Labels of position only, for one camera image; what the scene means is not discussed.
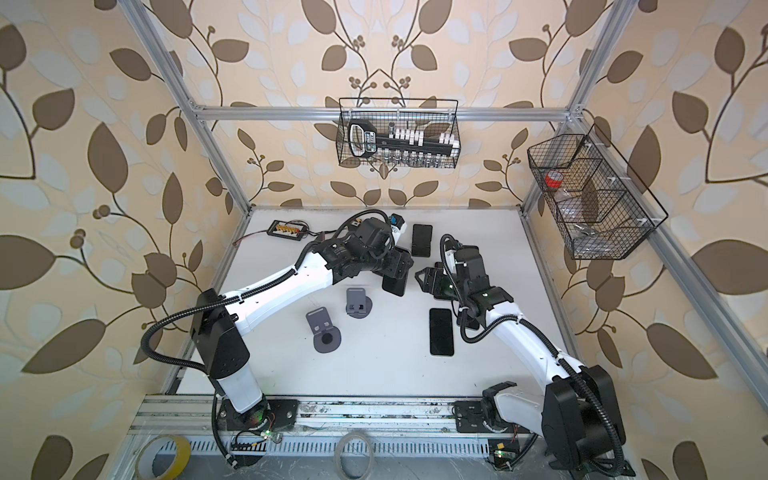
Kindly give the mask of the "grey round stand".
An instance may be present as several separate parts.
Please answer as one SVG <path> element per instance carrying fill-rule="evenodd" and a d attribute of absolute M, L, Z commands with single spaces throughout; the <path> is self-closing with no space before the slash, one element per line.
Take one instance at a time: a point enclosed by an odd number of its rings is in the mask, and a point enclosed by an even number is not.
<path fill-rule="evenodd" d="M 346 313 L 355 319 L 367 317 L 372 310 L 373 302 L 361 287 L 350 287 L 346 292 Z"/>

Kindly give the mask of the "black phone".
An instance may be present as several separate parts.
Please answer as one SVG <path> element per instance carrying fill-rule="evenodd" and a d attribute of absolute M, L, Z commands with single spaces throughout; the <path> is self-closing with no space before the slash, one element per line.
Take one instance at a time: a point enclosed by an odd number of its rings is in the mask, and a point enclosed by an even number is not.
<path fill-rule="evenodd" d="M 382 274 L 382 289 L 385 292 L 402 297 L 405 294 L 408 281 L 408 264 L 392 266 Z"/>
<path fill-rule="evenodd" d="M 429 311 L 430 354 L 451 357 L 454 355 L 453 313 L 449 309 L 432 308 Z"/>

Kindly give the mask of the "dark round stand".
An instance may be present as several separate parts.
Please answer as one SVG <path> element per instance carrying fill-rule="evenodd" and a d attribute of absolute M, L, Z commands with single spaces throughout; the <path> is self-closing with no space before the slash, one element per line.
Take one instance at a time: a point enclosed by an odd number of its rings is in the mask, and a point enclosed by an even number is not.
<path fill-rule="evenodd" d="M 327 354 L 340 347 L 342 342 L 341 332 L 333 324 L 325 307 L 308 312 L 306 320 L 312 331 L 313 346 L 316 352 Z"/>

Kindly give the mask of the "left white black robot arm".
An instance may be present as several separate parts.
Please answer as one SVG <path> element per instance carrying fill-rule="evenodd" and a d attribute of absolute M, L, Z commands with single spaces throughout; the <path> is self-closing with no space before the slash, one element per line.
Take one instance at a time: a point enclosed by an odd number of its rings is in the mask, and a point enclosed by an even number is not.
<path fill-rule="evenodd" d="M 218 295 L 208 290 L 193 308 L 179 311 L 147 328 L 141 351 L 150 359 L 204 373 L 215 393 L 237 414 L 249 417 L 268 409 L 249 361 L 244 337 L 270 316 L 316 291 L 370 271 L 399 282 L 413 266 L 410 252 L 398 245 L 407 223 L 399 214 L 366 209 L 346 219 L 324 240 L 303 247 L 297 260 L 247 287 Z M 159 353 L 154 335 L 186 317 L 193 319 L 190 337 L 202 359 L 194 362 Z"/>

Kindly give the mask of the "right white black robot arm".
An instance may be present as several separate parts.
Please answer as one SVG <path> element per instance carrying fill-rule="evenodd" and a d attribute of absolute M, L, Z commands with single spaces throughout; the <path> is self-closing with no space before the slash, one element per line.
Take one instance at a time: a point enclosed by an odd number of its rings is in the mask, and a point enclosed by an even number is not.
<path fill-rule="evenodd" d="M 542 392 L 516 393 L 511 383 L 483 393 L 487 425 L 518 424 L 544 439 L 555 470 L 576 479 L 596 472 L 630 477 L 623 446 L 626 433 L 611 376 L 599 365 L 587 367 L 557 346 L 522 312 L 514 298 L 492 284 L 478 247 L 445 234 L 439 241 L 439 268 L 417 275 L 423 291 L 442 293 L 458 303 L 462 340 L 477 344 L 490 335 L 509 346 Z"/>

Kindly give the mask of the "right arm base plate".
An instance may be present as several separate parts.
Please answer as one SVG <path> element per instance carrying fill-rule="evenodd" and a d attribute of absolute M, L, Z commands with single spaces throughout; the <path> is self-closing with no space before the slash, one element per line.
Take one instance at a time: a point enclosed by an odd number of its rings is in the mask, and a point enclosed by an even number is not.
<path fill-rule="evenodd" d="M 458 433 L 493 433 L 490 409 L 486 400 L 458 400 L 451 412 Z"/>

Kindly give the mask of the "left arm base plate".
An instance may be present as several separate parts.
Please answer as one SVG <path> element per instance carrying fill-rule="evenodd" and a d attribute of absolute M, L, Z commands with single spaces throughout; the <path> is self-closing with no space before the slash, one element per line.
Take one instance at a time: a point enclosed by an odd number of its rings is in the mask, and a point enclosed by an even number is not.
<path fill-rule="evenodd" d="M 292 427 L 298 418 L 299 401 L 296 399 L 268 399 L 263 397 L 244 413 L 238 412 L 225 398 L 215 413 L 215 420 L 226 431 L 274 430 Z"/>

